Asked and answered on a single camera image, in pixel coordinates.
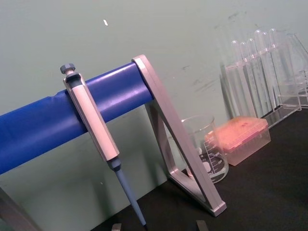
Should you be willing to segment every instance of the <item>aluminum frame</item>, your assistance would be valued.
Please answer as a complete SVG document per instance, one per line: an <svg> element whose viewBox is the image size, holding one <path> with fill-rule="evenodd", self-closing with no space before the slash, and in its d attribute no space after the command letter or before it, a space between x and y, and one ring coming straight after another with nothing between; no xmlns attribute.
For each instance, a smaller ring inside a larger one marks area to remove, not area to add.
<svg viewBox="0 0 308 231"><path fill-rule="evenodd" d="M227 208L226 203L222 201L200 158L195 155L195 148L167 95L167 91L144 55L139 55L132 61L139 68L145 84L154 97L154 100L145 106L169 177L213 216L218 216ZM164 124L186 160L195 181L177 168Z"/></svg>

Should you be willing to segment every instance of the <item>glass beaker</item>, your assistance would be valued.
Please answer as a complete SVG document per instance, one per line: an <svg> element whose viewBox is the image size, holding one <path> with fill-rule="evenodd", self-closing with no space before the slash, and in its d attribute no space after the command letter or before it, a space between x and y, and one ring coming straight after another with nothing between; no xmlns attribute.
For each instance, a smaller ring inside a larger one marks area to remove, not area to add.
<svg viewBox="0 0 308 231"><path fill-rule="evenodd" d="M229 165L215 134L214 117L195 115L183 119L182 123L213 183L222 180L229 171Z"/></svg>

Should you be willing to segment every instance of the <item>pipette handle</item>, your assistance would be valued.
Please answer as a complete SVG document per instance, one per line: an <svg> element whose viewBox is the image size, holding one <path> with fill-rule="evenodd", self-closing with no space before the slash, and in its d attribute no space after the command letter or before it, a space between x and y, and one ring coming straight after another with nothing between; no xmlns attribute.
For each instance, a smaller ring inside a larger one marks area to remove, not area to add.
<svg viewBox="0 0 308 231"><path fill-rule="evenodd" d="M97 150L105 161L117 157L119 150L110 135L102 115L97 110L97 106L82 75L74 72L75 67L72 64L68 64L66 67L63 66L61 68L61 72L66 74L63 82Z"/></svg>

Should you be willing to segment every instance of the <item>micropipette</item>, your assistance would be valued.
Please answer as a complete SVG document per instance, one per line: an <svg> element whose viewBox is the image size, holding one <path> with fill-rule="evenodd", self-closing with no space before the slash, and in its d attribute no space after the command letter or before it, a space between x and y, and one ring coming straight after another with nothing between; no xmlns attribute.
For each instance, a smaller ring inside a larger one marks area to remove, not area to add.
<svg viewBox="0 0 308 231"><path fill-rule="evenodd" d="M101 157L107 162L120 181L120 184L134 208L141 224L147 230L143 214L136 201L134 193L130 189L128 182L121 169L121 161L118 157L119 150L112 139L112 136L97 109L93 97L81 74L75 72L73 64L65 64L60 68L61 73L66 75L63 80L64 85L83 121Z"/></svg>

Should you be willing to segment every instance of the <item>plastic box lid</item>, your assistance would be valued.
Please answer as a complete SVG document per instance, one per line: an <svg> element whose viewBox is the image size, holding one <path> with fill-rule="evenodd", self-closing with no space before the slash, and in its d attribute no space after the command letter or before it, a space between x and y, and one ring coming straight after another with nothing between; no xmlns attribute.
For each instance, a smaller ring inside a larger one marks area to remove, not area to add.
<svg viewBox="0 0 308 231"><path fill-rule="evenodd" d="M218 127L216 135L221 148L226 152L232 152L267 128L268 123L265 119L238 116Z"/></svg>

